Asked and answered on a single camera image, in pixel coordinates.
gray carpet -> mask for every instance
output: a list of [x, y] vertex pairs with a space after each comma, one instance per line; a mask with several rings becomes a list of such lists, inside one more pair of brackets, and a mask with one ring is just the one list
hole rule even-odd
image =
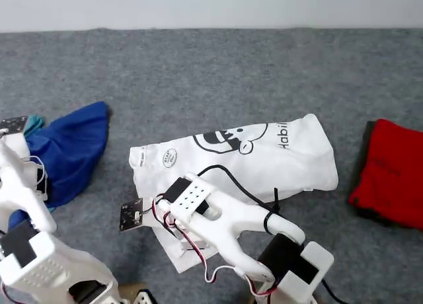
[[[146, 282], [160, 304], [245, 303], [247, 285], [233, 273], [206, 285], [200, 266], [177, 274], [152, 230], [118, 232], [120, 204], [135, 197], [129, 148], [312, 112], [335, 149], [339, 187], [288, 198], [284, 214], [333, 252], [327, 281], [345, 301], [421, 303], [423, 234], [361, 219], [346, 198], [368, 120], [423, 130], [423, 30], [0, 34], [0, 61], [2, 118], [51, 121], [96, 100], [113, 110], [91, 185], [53, 216], [56, 235], [120, 283]], [[269, 240], [246, 233], [241, 244], [258, 256]]]

robotic arm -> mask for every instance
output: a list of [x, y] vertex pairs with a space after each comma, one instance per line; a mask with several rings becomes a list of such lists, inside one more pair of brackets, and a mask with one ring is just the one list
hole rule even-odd
[[[29, 157], [22, 134], [25, 121], [1, 123], [5, 122], [20, 126], [3, 128], [0, 137], [2, 283], [31, 294], [41, 304], [129, 304], [119, 296], [116, 279], [101, 261], [52, 235], [56, 223], [34, 191], [32, 162], [25, 161]], [[31, 220], [8, 231], [9, 217], [18, 209]]]
[[[267, 228], [275, 238], [259, 260], [255, 260], [243, 252], [237, 238], [246, 230], [264, 232], [267, 209], [247, 205], [194, 174], [179, 178], [163, 197], [159, 209], [170, 212], [178, 229], [193, 233], [215, 247], [249, 283], [264, 282], [262, 293], [274, 285], [273, 303], [314, 301], [312, 293], [334, 258], [315, 242], [302, 247], [305, 234], [297, 225], [272, 213]], [[256, 300], [260, 303], [262, 297], [257, 296]]]

black circuit board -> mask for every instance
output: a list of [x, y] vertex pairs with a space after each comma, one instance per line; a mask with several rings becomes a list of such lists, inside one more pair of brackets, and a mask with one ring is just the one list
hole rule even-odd
[[27, 116], [0, 120], [0, 135], [23, 133], [27, 120]]
[[143, 223], [143, 199], [138, 198], [120, 206], [120, 231], [141, 227]]

red cloth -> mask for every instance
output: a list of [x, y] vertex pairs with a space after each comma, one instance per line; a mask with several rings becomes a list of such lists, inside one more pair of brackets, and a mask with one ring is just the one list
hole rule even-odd
[[359, 186], [349, 202], [423, 229], [423, 132], [376, 121]]

white bag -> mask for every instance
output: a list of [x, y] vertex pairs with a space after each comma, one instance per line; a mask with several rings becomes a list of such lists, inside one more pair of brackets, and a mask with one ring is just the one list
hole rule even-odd
[[[292, 122], [255, 124], [132, 147], [129, 162], [138, 196], [143, 198], [165, 192], [188, 172], [199, 173], [215, 164], [229, 169], [264, 202], [274, 199], [274, 188], [283, 199], [303, 190], [334, 190], [338, 185], [333, 148], [314, 114]], [[254, 203], [223, 171], [211, 170], [202, 177], [223, 192]], [[157, 226], [149, 214], [143, 223]], [[184, 257], [185, 263], [179, 264], [171, 257], [179, 272], [195, 264]]]

